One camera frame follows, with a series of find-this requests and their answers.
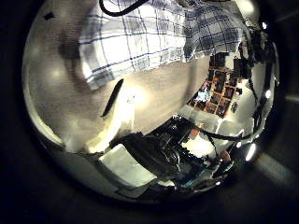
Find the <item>white cloth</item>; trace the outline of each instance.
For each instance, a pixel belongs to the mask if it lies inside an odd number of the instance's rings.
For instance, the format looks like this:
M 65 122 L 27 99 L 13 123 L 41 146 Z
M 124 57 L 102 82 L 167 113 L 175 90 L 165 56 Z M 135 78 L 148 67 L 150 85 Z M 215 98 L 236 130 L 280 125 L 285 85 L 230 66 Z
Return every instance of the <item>white cloth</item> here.
M 134 2 L 104 0 L 110 11 Z M 97 3 L 79 39 L 83 74 L 96 90 L 117 77 L 163 63 L 235 52 L 244 32 L 234 15 L 207 3 L 184 8 L 174 0 L 149 0 L 121 17 L 108 16 Z

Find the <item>black cable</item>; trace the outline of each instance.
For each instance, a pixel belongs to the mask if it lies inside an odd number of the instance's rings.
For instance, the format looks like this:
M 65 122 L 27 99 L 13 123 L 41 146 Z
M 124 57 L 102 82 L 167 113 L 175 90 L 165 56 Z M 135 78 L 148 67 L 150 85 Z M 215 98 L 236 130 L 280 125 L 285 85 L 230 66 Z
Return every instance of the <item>black cable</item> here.
M 230 149 L 227 151 L 227 152 L 228 152 L 228 154 L 230 154 L 230 155 L 231 155 L 231 153 L 232 153 L 233 149 L 235 148 L 235 145 L 236 145 L 236 142 L 234 142 L 232 145 L 230 145 Z
M 271 67 L 272 67 L 272 63 L 268 63 L 266 66 L 266 78 L 265 78 L 265 82 L 263 84 L 263 92 L 269 90 L 270 88 L 270 80 L 271 80 Z M 267 100 L 264 99 L 264 97 L 261 98 L 259 106 L 257 106 L 253 117 L 256 118 L 258 120 L 257 124 L 254 125 L 253 127 L 253 132 L 246 135 L 246 136 L 237 136 L 237 137 L 233 137 L 233 136 L 225 136 L 225 135 L 221 135 L 221 134 L 217 134 L 217 133 L 210 133 L 207 132 L 206 130 L 202 129 L 202 128 L 197 128 L 202 134 L 205 134 L 207 137 L 211 137 L 211 138 L 215 138 L 215 139 L 221 139 L 221 140 L 228 140 L 228 141 L 232 141 L 232 142 L 238 142 L 238 141 L 242 141 L 242 140 L 247 140 L 250 139 L 261 127 L 262 124 L 262 120 L 263 120 L 263 108 L 266 104 Z
M 219 154 L 217 152 L 217 149 L 216 149 L 215 142 L 214 142 L 213 138 L 210 135 L 207 135 L 207 138 L 208 138 L 208 141 L 213 145 L 214 150 L 215 150 L 215 155 L 218 158 Z
M 253 94 L 253 97 L 254 97 L 254 101 L 255 101 L 255 105 L 257 105 L 258 101 L 259 101 L 259 98 L 258 98 L 258 95 L 256 94 L 255 89 L 254 89 L 252 78 L 249 78 L 249 88 L 252 91 L 252 94 Z
M 123 11 L 119 11 L 119 12 L 111 12 L 111 11 L 107 10 L 104 6 L 103 0 L 99 0 L 99 4 L 100 4 L 100 8 L 102 9 L 102 11 L 105 12 L 107 15 L 109 15 L 111 17 L 119 17 L 119 16 L 124 16 L 124 15 L 132 12 L 133 10 L 137 9 L 138 7 L 142 6 L 143 4 L 145 4 L 148 1 L 149 0 L 137 0 L 134 4 L 130 5 L 128 8 L 124 9 Z
M 231 0 L 207 0 L 206 2 L 230 2 Z

